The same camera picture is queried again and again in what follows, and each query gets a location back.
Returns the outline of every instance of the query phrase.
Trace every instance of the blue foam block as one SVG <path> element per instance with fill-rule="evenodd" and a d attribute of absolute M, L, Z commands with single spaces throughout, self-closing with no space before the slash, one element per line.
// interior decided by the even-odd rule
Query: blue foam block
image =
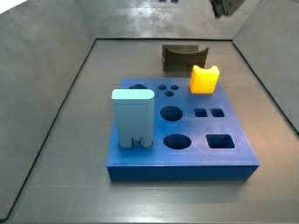
<path fill-rule="evenodd" d="M 259 167 L 239 119 L 220 87 L 192 94 L 189 79 L 123 79 L 155 92 L 153 145 L 121 149 L 113 124 L 107 157 L 111 181 L 244 180 Z"/>

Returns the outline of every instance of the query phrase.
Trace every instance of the small circular hole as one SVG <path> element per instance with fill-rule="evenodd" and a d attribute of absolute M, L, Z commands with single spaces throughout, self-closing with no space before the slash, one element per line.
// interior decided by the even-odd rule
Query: small circular hole
<path fill-rule="evenodd" d="M 167 106 L 161 109 L 160 115 L 168 122 L 177 122 L 183 118 L 183 111 L 175 106 Z"/>
<path fill-rule="evenodd" d="M 172 91 L 167 91 L 164 94 L 165 94 L 167 96 L 173 96 L 173 92 L 172 92 Z"/>
<path fill-rule="evenodd" d="M 164 145 L 173 150 L 183 150 L 192 144 L 192 140 L 180 134 L 169 135 L 163 140 Z"/>
<path fill-rule="evenodd" d="M 172 89 L 172 90 L 177 90 L 179 87 L 177 87 L 176 85 L 171 85 L 171 89 Z"/>
<path fill-rule="evenodd" d="M 159 86 L 159 89 L 160 89 L 160 90 L 165 90 L 165 85 L 160 85 L 160 86 Z"/>

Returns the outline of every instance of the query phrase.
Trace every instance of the small square hole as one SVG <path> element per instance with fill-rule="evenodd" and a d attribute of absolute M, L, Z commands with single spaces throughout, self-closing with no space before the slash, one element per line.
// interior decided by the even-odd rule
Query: small square hole
<path fill-rule="evenodd" d="M 212 149 L 233 149 L 231 135 L 207 135 L 208 145 Z"/>
<path fill-rule="evenodd" d="M 208 114 L 207 114 L 207 110 L 204 108 L 196 108 L 193 110 L 193 113 L 197 117 L 207 117 Z"/>
<path fill-rule="evenodd" d="M 223 110 L 220 108 L 212 108 L 209 110 L 213 117 L 224 117 Z"/>

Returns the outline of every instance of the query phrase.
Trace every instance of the yellow block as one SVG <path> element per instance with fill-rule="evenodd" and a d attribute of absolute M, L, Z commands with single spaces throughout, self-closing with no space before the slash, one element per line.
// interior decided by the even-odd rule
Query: yellow block
<path fill-rule="evenodd" d="M 220 70 L 216 66 L 211 69 L 192 67 L 191 92 L 193 94 L 212 94 L 217 85 Z"/>

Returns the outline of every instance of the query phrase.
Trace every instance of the black object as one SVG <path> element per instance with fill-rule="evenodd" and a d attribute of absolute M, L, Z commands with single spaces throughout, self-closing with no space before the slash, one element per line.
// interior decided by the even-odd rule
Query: black object
<path fill-rule="evenodd" d="M 209 0 L 216 18 L 231 16 L 245 0 Z"/>
<path fill-rule="evenodd" d="M 193 65 L 204 67 L 208 50 L 199 52 L 197 45 L 163 45 L 163 70 L 189 72 Z"/>

